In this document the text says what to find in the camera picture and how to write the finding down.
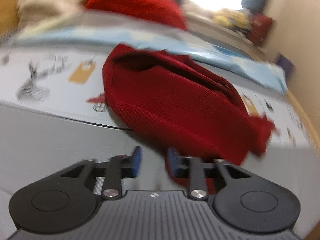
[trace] ribbed black surface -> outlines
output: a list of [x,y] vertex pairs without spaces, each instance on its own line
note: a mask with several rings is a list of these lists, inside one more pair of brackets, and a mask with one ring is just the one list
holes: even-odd
[[57,235],[18,231],[12,240],[297,240],[289,230],[278,234],[252,235],[228,227],[206,202],[186,198],[182,191],[128,191],[126,197],[104,202],[83,226]]

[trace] red sweater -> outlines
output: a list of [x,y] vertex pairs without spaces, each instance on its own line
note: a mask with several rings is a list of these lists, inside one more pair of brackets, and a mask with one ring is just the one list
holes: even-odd
[[118,45],[103,70],[106,101],[133,131],[181,155],[239,165],[266,150],[273,123],[249,116],[236,89],[188,56]]
[[85,7],[122,13],[186,30],[183,13],[172,0],[89,0]]

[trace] metal pivot screw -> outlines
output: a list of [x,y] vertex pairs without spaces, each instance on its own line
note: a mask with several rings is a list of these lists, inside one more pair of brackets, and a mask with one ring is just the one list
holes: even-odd
[[114,188],[108,188],[106,190],[103,191],[103,194],[106,196],[106,197],[116,197],[119,195],[119,191],[117,191],[116,189]]
[[196,197],[196,198],[203,198],[206,195],[207,195],[207,193],[201,189],[195,189],[195,190],[191,191],[191,196]]

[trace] light blue paper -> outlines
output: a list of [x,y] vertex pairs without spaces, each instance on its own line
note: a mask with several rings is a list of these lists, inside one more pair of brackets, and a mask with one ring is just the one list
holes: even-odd
[[17,37],[15,44],[32,45],[37,42],[84,42],[93,44],[117,45],[127,44],[135,49],[151,51],[165,49],[175,55],[189,55],[192,59],[209,65],[229,70],[240,76],[253,80],[264,87],[284,93],[287,90],[283,70],[269,63],[231,56],[231,51],[218,50],[213,46],[203,47],[185,41],[142,30],[114,27],[69,27],[28,37]]

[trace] red bag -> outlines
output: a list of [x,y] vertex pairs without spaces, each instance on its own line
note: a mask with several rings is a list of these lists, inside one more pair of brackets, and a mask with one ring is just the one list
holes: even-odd
[[247,39],[254,45],[262,45],[268,36],[273,19],[264,14],[255,14],[251,19],[252,30],[248,33]]

